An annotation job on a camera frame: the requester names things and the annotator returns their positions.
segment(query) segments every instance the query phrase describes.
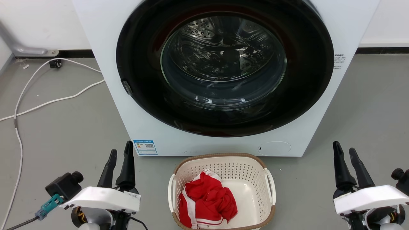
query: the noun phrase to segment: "gray floor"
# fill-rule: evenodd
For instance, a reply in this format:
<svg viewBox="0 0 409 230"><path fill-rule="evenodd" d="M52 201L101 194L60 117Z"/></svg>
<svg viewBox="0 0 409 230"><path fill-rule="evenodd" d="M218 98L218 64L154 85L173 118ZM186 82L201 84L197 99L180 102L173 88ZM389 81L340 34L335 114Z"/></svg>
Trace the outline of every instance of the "gray floor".
<svg viewBox="0 0 409 230"><path fill-rule="evenodd" d="M98 68L94 59L77 61ZM44 60L19 61L0 76L0 118L13 114L18 96ZM64 63L44 68L25 94L19 111L73 95L102 76ZM305 155L262 158L277 189L276 215L264 230L346 230L336 215L331 143L355 147L377 185L394 185L392 171L409 168L409 55L355 56ZM80 171L82 186L95 186L112 148L123 151L128 135L105 83L81 96L56 102L18 118L24 145L23 173L7 227L34 217L49 199L44 187L65 172ZM20 150L13 120L0 122L0 220L18 173ZM150 230L176 230L167 204L167 183L182 157L136 157L137 218ZM119 175L117 166L115 178ZM56 209L21 229L74 230L70 212ZM142 229L131 223L129 229Z"/></svg>

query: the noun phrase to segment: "white basket handle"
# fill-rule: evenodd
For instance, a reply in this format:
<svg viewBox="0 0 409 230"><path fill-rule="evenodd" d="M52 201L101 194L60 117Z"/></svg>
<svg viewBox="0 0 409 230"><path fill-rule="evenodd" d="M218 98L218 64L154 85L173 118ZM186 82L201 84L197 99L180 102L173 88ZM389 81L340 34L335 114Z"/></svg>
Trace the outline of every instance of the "white basket handle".
<svg viewBox="0 0 409 230"><path fill-rule="evenodd" d="M276 185L274 184L273 176L270 171L265 168L265 182L267 183L268 197L270 198L271 205L276 204Z"/></svg>
<svg viewBox="0 0 409 230"><path fill-rule="evenodd" d="M172 195L175 196L175 193L176 193L175 174L173 174L169 180L169 185L168 185L168 202L169 202L169 209L171 210L171 212L174 212L176 209L175 199L172 199Z"/></svg>

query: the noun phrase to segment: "white plastic basket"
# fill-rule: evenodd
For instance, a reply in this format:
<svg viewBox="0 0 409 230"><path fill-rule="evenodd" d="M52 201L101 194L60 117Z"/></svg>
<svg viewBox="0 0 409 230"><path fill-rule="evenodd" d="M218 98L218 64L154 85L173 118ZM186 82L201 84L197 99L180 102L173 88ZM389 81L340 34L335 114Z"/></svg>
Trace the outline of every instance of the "white plastic basket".
<svg viewBox="0 0 409 230"><path fill-rule="evenodd" d="M179 194L186 183L203 170L210 169L222 179L236 200L237 215L228 223L229 230L260 229L273 218L276 190L270 171L256 156L246 153L221 153L190 157L182 161L169 180L169 208L175 222L179 221Z"/></svg>

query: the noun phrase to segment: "red and white garment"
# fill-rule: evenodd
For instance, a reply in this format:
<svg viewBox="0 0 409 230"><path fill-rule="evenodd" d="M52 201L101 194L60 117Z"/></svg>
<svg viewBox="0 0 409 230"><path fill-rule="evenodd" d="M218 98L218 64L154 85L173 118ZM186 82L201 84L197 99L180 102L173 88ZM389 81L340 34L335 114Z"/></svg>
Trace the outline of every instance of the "red and white garment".
<svg viewBox="0 0 409 230"><path fill-rule="evenodd" d="M179 198L179 220L189 228L223 229L237 214L230 189L223 187L219 175L209 169L186 183Z"/></svg>

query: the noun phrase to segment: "basket bottom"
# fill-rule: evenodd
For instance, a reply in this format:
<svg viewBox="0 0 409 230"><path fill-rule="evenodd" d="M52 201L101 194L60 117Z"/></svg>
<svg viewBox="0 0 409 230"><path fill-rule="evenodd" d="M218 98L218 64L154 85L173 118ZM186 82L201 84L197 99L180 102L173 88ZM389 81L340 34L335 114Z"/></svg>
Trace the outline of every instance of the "basket bottom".
<svg viewBox="0 0 409 230"><path fill-rule="evenodd" d="M223 187L230 189L236 200L237 215L229 221L227 228L240 228L260 223L257 193L246 180L225 179Z"/></svg>

